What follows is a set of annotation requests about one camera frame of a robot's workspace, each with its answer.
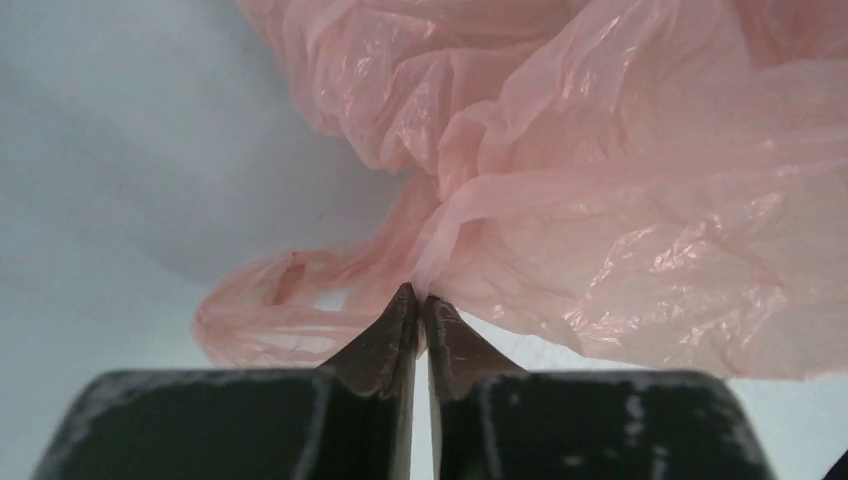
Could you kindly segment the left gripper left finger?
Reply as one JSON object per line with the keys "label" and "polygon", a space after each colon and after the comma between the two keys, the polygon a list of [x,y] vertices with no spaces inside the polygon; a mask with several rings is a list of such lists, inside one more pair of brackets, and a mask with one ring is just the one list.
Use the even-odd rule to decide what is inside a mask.
{"label": "left gripper left finger", "polygon": [[314,368],[119,370],[94,378],[37,479],[406,479],[419,301]]}

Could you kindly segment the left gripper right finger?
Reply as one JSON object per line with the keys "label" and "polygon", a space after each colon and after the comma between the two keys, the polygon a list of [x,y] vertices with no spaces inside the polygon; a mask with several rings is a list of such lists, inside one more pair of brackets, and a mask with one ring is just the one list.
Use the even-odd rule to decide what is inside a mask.
{"label": "left gripper right finger", "polygon": [[422,306],[439,479],[770,479],[726,385],[687,370],[528,371]]}

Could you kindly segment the pink plastic trash bag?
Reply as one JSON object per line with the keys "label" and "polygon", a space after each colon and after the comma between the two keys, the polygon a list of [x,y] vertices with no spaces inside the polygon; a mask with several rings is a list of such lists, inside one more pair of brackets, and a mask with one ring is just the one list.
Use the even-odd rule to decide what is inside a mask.
{"label": "pink plastic trash bag", "polygon": [[845,2],[242,9],[309,124],[408,177],[372,239],[224,277],[213,363],[320,363],[409,282],[587,357],[846,369]]}

